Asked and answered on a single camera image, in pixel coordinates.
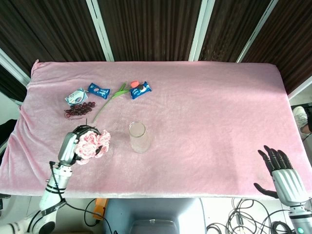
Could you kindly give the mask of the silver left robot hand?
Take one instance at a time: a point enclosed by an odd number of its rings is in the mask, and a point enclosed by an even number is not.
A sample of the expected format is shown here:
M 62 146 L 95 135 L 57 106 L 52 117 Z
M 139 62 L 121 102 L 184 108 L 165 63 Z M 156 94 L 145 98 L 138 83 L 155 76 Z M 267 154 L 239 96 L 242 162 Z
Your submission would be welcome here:
M 92 131 L 97 135 L 100 134 L 99 130 L 95 127 L 89 125 L 80 125 L 65 136 L 58 154 L 59 164 L 72 166 L 76 163 L 77 160 L 82 160 L 82 157 L 75 153 L 75 148 L 80 141 L 79 138 L 88 131 Z

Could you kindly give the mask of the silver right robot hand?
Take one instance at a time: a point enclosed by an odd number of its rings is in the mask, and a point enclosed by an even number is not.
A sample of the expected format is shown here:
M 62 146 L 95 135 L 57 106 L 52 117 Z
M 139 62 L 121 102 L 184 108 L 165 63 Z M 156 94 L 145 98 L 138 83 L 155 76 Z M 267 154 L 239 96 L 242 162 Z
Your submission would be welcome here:
M 288 156 L 282 150 L 264 146 L 265 151 L 258 150 L 272 178 L 275 191 L 266 190 L 258 183 L 254 187 L 263 195 L 279 199 L 289 207 L 304 205 L 308 193 L 298 172 L 293 168 Z

